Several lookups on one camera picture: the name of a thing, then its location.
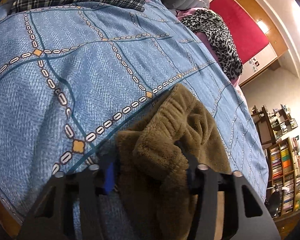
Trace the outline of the brown fleece pants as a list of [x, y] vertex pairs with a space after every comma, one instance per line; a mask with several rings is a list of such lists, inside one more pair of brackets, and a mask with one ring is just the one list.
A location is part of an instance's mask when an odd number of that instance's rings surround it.
[[188, 157], [231, 172], [214, 118], [180, 83], [118, 132], [116, 144], [120, 197], [140, 239], [187, 238], [197, 202], [187, 184]]

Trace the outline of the black office chair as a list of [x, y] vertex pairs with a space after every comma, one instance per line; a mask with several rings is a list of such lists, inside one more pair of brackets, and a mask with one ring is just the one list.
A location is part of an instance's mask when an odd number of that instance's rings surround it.
[[268, 189], [274, 189], [274, 192], [271, 194], [270, 198], [268, 200], [265, 200], [264, 202], [272, 218], [277, 216], [279, 207], [281, 206], [280, 192], [278, 188], [279, 187], [277, 184], [275, 184], [272, 187], [269, 187]]

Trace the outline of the wooden bookshelf with books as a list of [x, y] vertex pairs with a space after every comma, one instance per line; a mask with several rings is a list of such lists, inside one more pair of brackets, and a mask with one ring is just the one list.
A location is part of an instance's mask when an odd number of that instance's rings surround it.
[[[281, 206], [274, 219], [300, 211], [300, 145], [298, 137], [287, 137], [265, 149], [269, 168], [268, 186], [278, 185]], [[268, 200], [274, 189], [267, 189]]]

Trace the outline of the wooden desk with shelf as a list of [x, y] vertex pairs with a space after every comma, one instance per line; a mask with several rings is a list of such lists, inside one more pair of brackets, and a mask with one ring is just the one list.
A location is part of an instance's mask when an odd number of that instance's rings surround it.
[[269, 112], [265, 105], [258, 109], [252, 108], [252, 115], [258, 136], [263, 148], [268, 148], [282, 137], [298, 127], [294, 118], [291, 117], [290, 108], [281, 105], [281, 108], [274, 108]]

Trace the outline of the blue patterned bedspread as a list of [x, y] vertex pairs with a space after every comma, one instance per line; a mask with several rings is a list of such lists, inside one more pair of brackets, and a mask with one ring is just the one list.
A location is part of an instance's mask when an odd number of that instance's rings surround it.
[[104, 239], [140, 239], [120, 197], [116, 137], [179, 83], [214, 118], [231, 171], [264, 202], [267, 162], [246, 103], [159, 0], [143, 12], [100, 2], [11, 7], [0, 5], [0, 225], [12, 218], [21, 230], [52, 175], [108, 157], [115, 182], [98, 199]]

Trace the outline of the red wall panel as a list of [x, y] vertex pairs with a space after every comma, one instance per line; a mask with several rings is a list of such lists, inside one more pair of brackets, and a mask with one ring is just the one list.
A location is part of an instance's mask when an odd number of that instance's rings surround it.
[[243, 64], [269, 44], [264, 32], [235, 0], [212, 0], [210, 9], [221, 16], [230, 30]]

